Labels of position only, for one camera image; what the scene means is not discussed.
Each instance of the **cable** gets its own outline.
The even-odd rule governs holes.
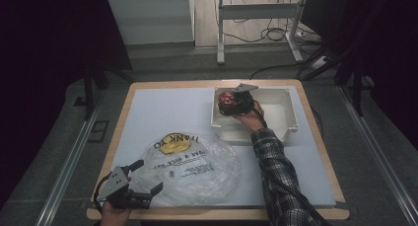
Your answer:
[[[254,71],[250,76],[249,76],[249,80],[252,80],[252,77],[261,72],[261,71],[265,71],[265,70],[269,70],[269,69],[274,69],[274,68],[280,68],[280,67],[289,67],[289,66],[298,66],[298,65],[302,65],[304,63],[296,63],[296,64],[288,64],[288,65],[274,65],[274,66],[267,66],[267,67],[263,67],[261,69],[258,69],[256,71]]]
[[[108,179],[110,174],[104,176],[101,179],[101,181],[98,183],[98,186],[96,187],[95,194],[93,195],[93,203],[95,204],[95,208],[99,211],[100,214],[102,214],[102,206],[98,201],[99,190],[101,189],[102,184]]]
[[[278,186],[280,186],[281,188],[283,188],[285,191],[287,191],[289,194],[291,194],[292,196],[294,196],[309,212],[310,215],[313,218],[316,218],[317,220],[319,220],[320,222],[322,222],[323,225],[325,226],[331,226],[331,224],[329,224],[323,217],[322,215],[320,215],[316,209],[314,209],[312,207],[312,205],[309,203],[308,199],[300,192],[296,192],[293,189],[289,188],[289,186],[285,185],[284,183],[277,181],[274,177],[271,176],[271,174],[269,172],[267,172],[267,170],[264,168],[264,166],[261,165],[261,163],[259,164],[261,171],[265,174],[265,176],[272,181],[273,183],[277,184]]]
[[[322,125],[322,116],[320,116],[320,114],[314,109],[314,107],[311,107],[311,110],[313,111],[313,115],[315,117],[316,120],[316,125],[319,125],[319,132],[320,132],[320,137],[322,137],[322,139],[325,136],[325,132],[323,131],[323,125]]]
[[[245,19],[245,20],[241,20],[241,21],[236,21],[236,20],[233,20],[235,23],[243,23],[243,22],[246,22],[246,21],[248,21],[249,19]]]
[[[216,24],[219,26],[219,21],[218,21],[218,16],[217,16],[217,10],[216,10],[216,0],[213,0],[213,2],[214,2],[214,8],[215,8],[215,20],[216,20]],[[264,40],[264,39],[272,40],[272,41],[280,41],[281,39],[283,39],[285,37],[286,31],[283,30],[283,29],[280,29],[280,28],[269,28],[272,20],[273,19],[270,19],[270,22],[267,25],[267,29],[264,29],[264,30],[261,31],[261,33],[260,33],[260,39],[247,40],[247,39],[240,38],[240,37],[237,37],[237,36],[234,36],[234,35],[231,35],[231,34],[227,34],[227,33],[223,33],[223,34],[224,34],[224,36],[236,38],[236,39],[239,39],[239,40],[245,41],[245,42],[258,42],[258,41],[261,41],[261,40]],[[279,38],[272,38],[270,36],[270,34],[272,34],[272,33],[276,33],[276,34],[277,33],[280,33],[280,34],[282,34],[282,36],[280,36]]]
[[[326,52],[326,46],[320,46],[308,59],[306,62],[304,62],[304,65],[301,67],[301,69],[298,71],[298,73],[295,75],[294,79],[301,80],[301,74],[304,70],[306,70],[312,61],[320,57],[322,54]]]

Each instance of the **wall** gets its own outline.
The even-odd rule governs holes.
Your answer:
[[[193,0],[108,0],[125,44],[194,41]]]

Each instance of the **metal frame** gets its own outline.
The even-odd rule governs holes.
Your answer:
[[[303,62],[304,59],[296,46],[295,33],[298,28],[298,23],[301,20],[305,1],[306,0],[300,0],[298,3],[282,4],[223,5],[223,0],[219,0],[218,64],[225,64],[224,20],[271,18],[293,18],[292,28],[288,33],[286,33],[286,40],[292,50],[296,62]]]

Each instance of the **white tray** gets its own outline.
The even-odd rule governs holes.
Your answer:
[[[212,105],[212,129],[226,141],[232,143],[250,143],[250,131],[230,116],[219,113],[218,96],[232,88],[215,88]],[[264,109],[264,119],[282,142],[285,142],[290,131],[298,130],[298,122],[292,97],[287,88],[259,88],[250,91],[252,97],[259,101]]]

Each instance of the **human hand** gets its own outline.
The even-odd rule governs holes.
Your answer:
[[[132,209],[113,208],[108,201],[102,207],[101,226],[125,226]]]
[[[264,115],[264,110],[262,109],[260,103],[258,101],[254,102],[255,109],[259,111],[261,115]],[[239,120],[244,126],[246,126],[252,131],[256,131],[264,127],[259,116],[254,111],[240,115],[233,115],[233,118]]]

